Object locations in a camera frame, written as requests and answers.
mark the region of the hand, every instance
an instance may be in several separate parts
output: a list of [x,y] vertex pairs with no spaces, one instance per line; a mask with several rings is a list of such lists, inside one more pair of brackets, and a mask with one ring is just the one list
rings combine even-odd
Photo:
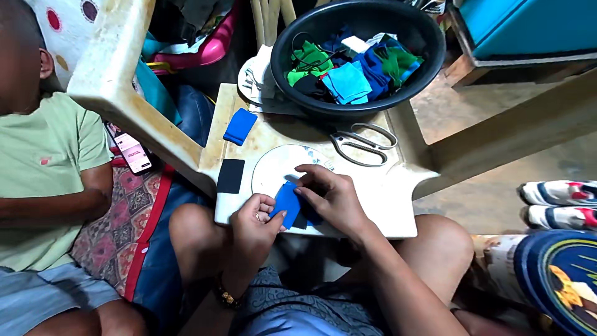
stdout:
[[316,164],[302,164],[295,170],[306,174],[298,180],[294,191],[358,246],[371,235],[381,235],[363,211],[350,176],[335,174]]
[[274,204],[276,201],[267,195],[253,194],[230,217],[234,236],[231,261],[241,273],[251,277],[267,259],[278,232],[286,230],[282,226],[286,211],[269,217]]

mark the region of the knee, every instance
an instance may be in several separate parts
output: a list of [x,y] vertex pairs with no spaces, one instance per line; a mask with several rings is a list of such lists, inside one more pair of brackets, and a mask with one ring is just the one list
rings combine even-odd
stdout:
[[100,307],[99,315],[101,336],[147,335],[145,320],[141,314],[122,300]]
[[33,328],[27,336],[89,336],[101,334],[99,320],[93,314],[82,310],[71,310],[58,314]]
[[468,262],[472,260],[473,240],[460,224],[434,214],[415,216],[415,222],[418,231],[416,239],[425,240],[428,246],[433,246],[436,253]]
[[209,244],[215,230],[213,211],[198,204],[183,204],[170,216],[169,230],[173,245]]

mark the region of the green t-shirt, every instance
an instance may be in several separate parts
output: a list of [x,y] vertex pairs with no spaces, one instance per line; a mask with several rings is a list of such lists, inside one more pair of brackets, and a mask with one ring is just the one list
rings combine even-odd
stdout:
[[[110,158],[100,116],[64,93],[42,99],[30,115],[0,116],[0,197],[79,193],[81,171]],[[82,224],[0,228],[0,266],[41,271],[71,262],[66,252]]]

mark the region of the phone screen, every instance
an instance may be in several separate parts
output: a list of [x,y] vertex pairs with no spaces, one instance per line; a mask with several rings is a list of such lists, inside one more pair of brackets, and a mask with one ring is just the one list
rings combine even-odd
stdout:
[[118,126],[112,123],[106,123],[106,128],[133,174],[152,167],[152,163],[139,141],[124,133]]

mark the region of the scissor handle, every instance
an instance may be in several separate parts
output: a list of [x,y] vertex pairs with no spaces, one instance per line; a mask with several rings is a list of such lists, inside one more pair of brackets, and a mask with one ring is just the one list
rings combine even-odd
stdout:
[[[332,143],[334,144],[334,147],[336,148],[336,151],[338,152],[338,154],[340,154],[340,156],[342,156],[343,158],[347,159],[348,161],[354,163],[354,164],[358,164],[359,166],[363,166],[363,167],[381,167],[384,164],[386,164],[387,162],[387,155],[384,152],[378,151],[377,149],[373,149],[373,148],[369,148],[363,145],[359,145],[358,143],[354,143],[354,142],[350,142],[350,141],[346,141],[346,142],[338,142],[338,137],[342,136],[343,133],[346,132],[337,132],[335,134],[330,135],[330,138],[332,139]],[[379,157],[381,157],[381,163],[379,164],[369,164],[369,163],[364,163],[364,162],[360,162],[360,161],[356,161],[355,159],[353,159],[352,157],[348,156],[343,150],[342,150],[342,146],[350,146],[350,147],[354,147],[357,149],[360,149],[362,151],[366,151],[369,153],[373,153],[375,155],[379,155]]]
[[[358,127],[365,127],[366,129],[370,129],[370,130],[376,131],[377,133],[385,136],[388,140],[390,140],[390,145],[389,146],[381,145],[381,144],[379,144],[377,142],[374,142],[372,140],[369,140],[367,138],[364,138],[364,137],[358,135],[356,133],[356,129]],[[345,136],[347,138],[353,138],[355,140],[361,141],[363,143],[366,143],[369,146],[372,146],[375,149],[381,149],[382,151],[386,151],[388,149],[392,149],[392,148],[394,148],[398,144],[398,139],[396,138],[395,135],[391,134],[390,131],[384,129],[383,127],[379,127],[378,125],[368,124],[368,123],[354,123],[350,127],[350,131],[351,132],[338,131],[336,133],[338,133],[340,135],[343,135],[343,136]]]

